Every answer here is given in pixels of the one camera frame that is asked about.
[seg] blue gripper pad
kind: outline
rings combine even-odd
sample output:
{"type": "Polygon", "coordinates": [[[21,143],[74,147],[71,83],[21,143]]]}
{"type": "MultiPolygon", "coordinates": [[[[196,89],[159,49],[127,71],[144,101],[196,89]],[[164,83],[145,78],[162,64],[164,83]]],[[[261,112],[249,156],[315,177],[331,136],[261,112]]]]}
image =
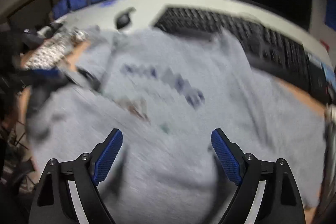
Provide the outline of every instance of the blue gripper pad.
{"type": "Polygon", "coordinates": [[[92,182],[95,186],[104,181],[109,173],[111,166],[123,144],[123,134],[119,129],[114,129],[106,138],[105,142],[99,143],[92,151],[92,182]]]}
{"type": "Polygon", "coordinates": [[[240,185],[246,170],[244,153],[237,144],[229,141],[220,128],[211,133],[211,144],[228,179],[237,186],[240,185]]]}

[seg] computer mouse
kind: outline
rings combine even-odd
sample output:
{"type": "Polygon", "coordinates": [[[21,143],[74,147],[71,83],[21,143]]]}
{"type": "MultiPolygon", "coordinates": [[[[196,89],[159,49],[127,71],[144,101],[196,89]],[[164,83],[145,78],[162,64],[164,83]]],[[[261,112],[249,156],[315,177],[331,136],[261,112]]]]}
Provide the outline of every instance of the computer mouse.
{"type": "Polygon", "coordinates": [[[123,29],[125,28],[128,24],[131,23],[131,18],[129,17],[129,14],[130,12],[133,12],[135,11],[135,8],[129,8],[127,9],[127,11],[119,14],[117,17],[116,17],[116,20],[115,20],[115,25],[117,27],[117,30],[120,30],[120,29],[123,29]]]}

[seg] red object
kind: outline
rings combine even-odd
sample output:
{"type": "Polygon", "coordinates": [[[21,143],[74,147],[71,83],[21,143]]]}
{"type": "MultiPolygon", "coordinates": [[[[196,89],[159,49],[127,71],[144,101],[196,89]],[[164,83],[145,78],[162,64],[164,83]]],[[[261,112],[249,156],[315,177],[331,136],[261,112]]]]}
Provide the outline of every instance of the red object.
{"type": "Polygon", "coordinates": [[[325,43],[322,39],[320,39],[320,43],[325,47],[325,49],[327,50],[327,52],[329,52],[330,46],[327,43],[325,43]]]}

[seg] blue textured pad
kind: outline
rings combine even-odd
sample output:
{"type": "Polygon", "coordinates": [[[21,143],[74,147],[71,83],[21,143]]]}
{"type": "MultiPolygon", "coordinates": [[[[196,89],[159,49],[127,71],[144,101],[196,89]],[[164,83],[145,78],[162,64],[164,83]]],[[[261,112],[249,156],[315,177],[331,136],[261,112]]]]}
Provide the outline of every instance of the blue textured pad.
{"type": "Polygon", "coordinates": [[[94,167],[94,176],[92,177],[92,181],[95,186],[106,179],[122,144],[123,134],[120,130],[118,130],[96,162],[94,167]]]}
{"type": "Polygon", "coordinates": [[[242,178],[239,172],[239,164],[217,130],[211,133],[211,144],[228,179],[233,181],[236,185],[240,185],[242,178]]]}

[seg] keyboard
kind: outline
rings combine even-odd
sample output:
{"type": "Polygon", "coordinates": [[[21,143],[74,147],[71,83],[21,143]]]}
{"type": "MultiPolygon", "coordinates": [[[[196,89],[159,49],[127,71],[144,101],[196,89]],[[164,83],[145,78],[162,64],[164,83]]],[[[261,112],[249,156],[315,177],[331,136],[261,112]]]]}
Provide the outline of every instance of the keyboard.
{"type": "Polygon", "coordinates": [[[252,67],[309,92],[322,103],[330,102],[324,71],[310,63],[303,46],[262,24],[209,10],[167,7],[155,27],[195,37],[224,27],[239,40],[252,67]]]}

